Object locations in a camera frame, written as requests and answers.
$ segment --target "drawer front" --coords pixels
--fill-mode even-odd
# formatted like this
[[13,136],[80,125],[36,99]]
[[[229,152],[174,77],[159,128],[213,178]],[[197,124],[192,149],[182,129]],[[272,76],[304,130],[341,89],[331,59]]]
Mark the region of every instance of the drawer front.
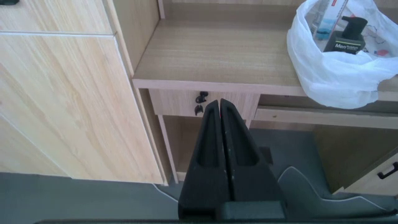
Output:
[[[195,99],[200,95],[200,91],[186,90],[149,90],[155,114],[173,116],[195,116],[195,107],[198,103]],[[232,102],[238,109],[243,119],[253,119],[259,101],[259,94],[251,93],[226,93],[208,92],[206,102],[201,103],[205,110],[208,103],[224,98]]]
[[113,33],[102,0],[20,0],[0,6],[0,31]]
[[398,147],[388,157],[381,165],[347,187],[345,192],[398,195]]

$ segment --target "desk leg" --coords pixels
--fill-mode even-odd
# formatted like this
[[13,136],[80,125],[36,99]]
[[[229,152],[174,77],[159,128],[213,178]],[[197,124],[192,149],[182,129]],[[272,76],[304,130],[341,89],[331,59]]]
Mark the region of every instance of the desk leg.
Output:
[[248,129],[250,129],[251,121],[252,121],[251,119],[246,120],[246,127],[248,127]]
[[165,122],[163,119],[163,115],[158,115],[157,117],[159,118],[160,128],[162,130],[164,143],[166,145],[167,155],[169,156],[170,165],[172,166],[174,181],[176,184],[178,184],[177,171],[175,170],[175,163],[174,163],[172,150],[170,147],[169,135],[167,134],[167,129],[166,129],[166,125],[165,125]]

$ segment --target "wooden cabinet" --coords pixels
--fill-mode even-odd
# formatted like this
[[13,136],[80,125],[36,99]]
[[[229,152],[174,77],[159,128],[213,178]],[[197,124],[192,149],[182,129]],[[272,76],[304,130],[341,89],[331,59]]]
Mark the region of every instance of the wooden cabinet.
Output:
[[398,195],[398,130],[325,126],[315,136],[332,193]]
[[102,0],[20,0],[0,6],[0,31],[112,34]]
[[0,6],[0,171],[167,184],[129,80],[158,20],[156,0]]
[[67,176],[1,115],[0,155],[0,172]]
[[114,37],[0,42],[0,113],[67,175],[162,182]]

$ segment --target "cabinet door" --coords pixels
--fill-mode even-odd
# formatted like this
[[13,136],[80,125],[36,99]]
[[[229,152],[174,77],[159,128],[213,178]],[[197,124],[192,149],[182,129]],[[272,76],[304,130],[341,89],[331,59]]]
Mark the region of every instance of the cabinet door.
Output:
[[102,0],[20,0],[0,6],[0,30],[113,34]]
[[0,113],[67,175],[163,183],[115,37],[0,43]]
[[66,173],[1,115],[0,172],[66,176]]

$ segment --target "gray floor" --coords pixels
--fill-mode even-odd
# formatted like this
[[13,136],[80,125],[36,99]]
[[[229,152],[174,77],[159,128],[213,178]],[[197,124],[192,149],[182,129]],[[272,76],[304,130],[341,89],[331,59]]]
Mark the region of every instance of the gray floor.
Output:
[[[323,198],[330,195],[312,133],[251,130],[259,146],[270,147],[276,177],[294,166],[303,172]],[[323,202],[296,171],[289,170],[279,182],[287,199],[289,217],[325,218],[364,215],[380,209],[355,199]],[[160,187],[178,198],[182,184]],[[386,208],[398,207],[393,197],[366,196]],[[150,184],[72,180],[63,177],[0,173],[0,223],[33,223],[43,219],[177,219],[177,204]]]

